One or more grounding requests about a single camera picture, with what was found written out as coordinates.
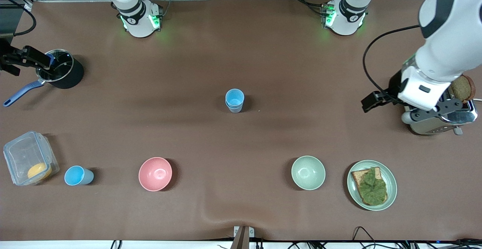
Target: green bowl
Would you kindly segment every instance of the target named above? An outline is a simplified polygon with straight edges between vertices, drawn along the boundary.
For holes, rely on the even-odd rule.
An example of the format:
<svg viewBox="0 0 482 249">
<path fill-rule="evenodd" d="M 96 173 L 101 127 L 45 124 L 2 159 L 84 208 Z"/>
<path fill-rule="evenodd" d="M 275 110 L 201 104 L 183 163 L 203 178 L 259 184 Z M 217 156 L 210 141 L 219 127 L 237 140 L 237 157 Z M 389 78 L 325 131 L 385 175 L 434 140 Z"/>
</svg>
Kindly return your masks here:
<svg viewBox="0 0 482 249">
<path fill-rule="evenodd" d="M 291 177 L 301 189 L 318 189 L 325 181 L 325 166 L 312 156 L 302 156 L 294 161 Z"/>
<path fill-rule="evenodd" d="M 365 170 L 371 167 L 380 167 L 380 173 L 382 174 L 382 179 L 387 184 L 387 201 L 385 201 L 383 204 L 378 206 L 369 206 L 363 203 L 363 200 L 360 194 L 358 193 L 355 180 L 351 175 L 351 172 Z M 350 193 L 351 198 L 353 198 L 353 200 L 362 208 L 366 208 L 369 211 L 383 211 L 384 209 L 391 206 L 391 204 L 393 204 L 393 202 L 395 201 L 395 198 L 397 197 L 397 182 L 395 180 L 395 177 L 393 176 L 393 173 L 385 165 L 379 163 L 378 161 L 364 160 L 364 161 L 355 163 L 355 165 L 351 167 L 350 172 L 348 172 L 346 185 L 348 186 L 348 192 Z"/>
</svg>

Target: pink bowl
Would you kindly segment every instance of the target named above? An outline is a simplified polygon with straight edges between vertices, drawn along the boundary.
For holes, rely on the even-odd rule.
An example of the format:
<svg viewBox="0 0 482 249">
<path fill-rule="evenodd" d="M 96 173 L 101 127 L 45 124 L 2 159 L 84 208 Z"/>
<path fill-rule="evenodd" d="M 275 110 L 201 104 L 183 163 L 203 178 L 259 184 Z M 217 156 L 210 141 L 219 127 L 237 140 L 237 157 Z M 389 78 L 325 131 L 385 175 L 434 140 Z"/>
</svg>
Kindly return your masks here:
<svg viewBox="0 0 482 249">
<path fill-rule="evenodd" d="M 139 169 L 139 182 L 150 192 L 156 192 L 169 184 L 172 178 L 172 168 L 164 158 L 150 158 Z"/>
</svg>

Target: blue cup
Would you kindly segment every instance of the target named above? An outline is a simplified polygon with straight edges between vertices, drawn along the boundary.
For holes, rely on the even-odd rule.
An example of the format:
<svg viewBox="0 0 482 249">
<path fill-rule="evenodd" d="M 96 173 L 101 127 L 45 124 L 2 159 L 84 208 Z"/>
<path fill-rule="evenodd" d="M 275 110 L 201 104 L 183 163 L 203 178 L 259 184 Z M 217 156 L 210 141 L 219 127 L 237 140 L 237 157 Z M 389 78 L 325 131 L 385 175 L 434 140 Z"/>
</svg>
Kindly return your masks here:
<svg viewBox="0 0 482 249">
<path fill-rule="evenodd" d="M 226 105 L 231 109 L 241 111 L 244 102 L 244 93 L 240 89 L 231 89 L 226 93 Z"/>
<path fill-rule="evenodd" d="M 69 168 L 64 176 L 64 181 L 69 186 L 86 185 L 92 180 L 93 172 L 78 165 Z"/>
</svg>

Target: saucepan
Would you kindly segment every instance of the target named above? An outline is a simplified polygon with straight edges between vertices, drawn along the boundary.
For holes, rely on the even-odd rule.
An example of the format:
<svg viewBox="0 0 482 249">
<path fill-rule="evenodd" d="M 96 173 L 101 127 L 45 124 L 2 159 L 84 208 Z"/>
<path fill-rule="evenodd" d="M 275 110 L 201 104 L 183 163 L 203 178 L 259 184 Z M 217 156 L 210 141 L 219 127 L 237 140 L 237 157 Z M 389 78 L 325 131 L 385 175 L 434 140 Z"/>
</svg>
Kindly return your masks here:
<svg viewBox="0 0 482 249">
<path fill-rule="evenodd" d="M 4 107 L 12 105 L 28 91 L 42 87 L 46 82 L 60 89 L 69 89 L 81 82 L 84 67 L 67 50 L 54 49 L 45 55 L 50 56 L 49 69 L 36 69 L 38 80 L 20 89 L 3 103 Z"/>
</svg>

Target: transparent food container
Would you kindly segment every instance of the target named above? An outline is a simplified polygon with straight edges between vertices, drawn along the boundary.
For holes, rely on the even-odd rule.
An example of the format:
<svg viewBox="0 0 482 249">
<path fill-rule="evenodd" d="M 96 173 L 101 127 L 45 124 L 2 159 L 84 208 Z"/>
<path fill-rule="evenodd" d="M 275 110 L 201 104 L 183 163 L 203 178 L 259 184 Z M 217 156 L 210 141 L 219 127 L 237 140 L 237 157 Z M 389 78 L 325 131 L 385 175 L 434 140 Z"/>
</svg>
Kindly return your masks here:
<svg viewBox="0 0 482 249">
<path fill-rule="evenodd" d="M 3 147 L 10 176 L 15 185 L 37 184 L 59 171 L 49 141 L 42 134 L 29 131 Z"/>
</svg>

